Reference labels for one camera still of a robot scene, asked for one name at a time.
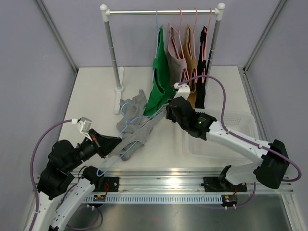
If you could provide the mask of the green tank top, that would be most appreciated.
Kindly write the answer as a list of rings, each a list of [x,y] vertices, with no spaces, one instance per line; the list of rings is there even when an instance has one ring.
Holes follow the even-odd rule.
[[[157,53],[153,61],[153,71],[153,87],[143,113],[145,116],[152,116],[175,95],[170,83],[170,70],[164,49],[162,26],[158,30]]]

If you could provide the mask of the pink tank top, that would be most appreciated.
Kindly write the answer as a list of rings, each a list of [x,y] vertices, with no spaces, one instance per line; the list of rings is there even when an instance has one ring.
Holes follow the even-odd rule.
[[[166,49],[166,56],[168,67],[170,71],[170,84],[173,86],[175,83],[183,82],[188,77],[187,63],[183,57],[183,51],[178,51],[175,34],[178,32],[175,28],[168,25],[168,44]]]

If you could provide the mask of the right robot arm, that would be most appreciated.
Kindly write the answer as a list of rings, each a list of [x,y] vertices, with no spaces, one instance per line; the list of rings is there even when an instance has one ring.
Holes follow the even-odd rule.
[[[224,167],[218,176],[218,184],[223,191],[231,191],[242,183],[257,181],[270,189],[280,187],[289,167],[283,142],[261,141],[227,129],[215,117],[195,111],[183,97],[170,100],[167,119],[178,123],[190,136],[218,143],[251,161],[247,165]]]

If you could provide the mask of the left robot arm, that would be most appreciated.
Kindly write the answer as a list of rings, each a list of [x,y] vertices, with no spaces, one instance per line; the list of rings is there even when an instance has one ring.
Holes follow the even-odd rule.
[[[76,147],[68,140],[56,142],[48,155],[46,168],[38,183],[34,184],[36,207],[25,230],[63,231],[88,194],[108,189],[103,173],[94,166],[88,166],[73,191],[66,196],[75,178],[71,172],[96,154],[106,158],[121,141],[120,137],[101,135],[90,129]]]

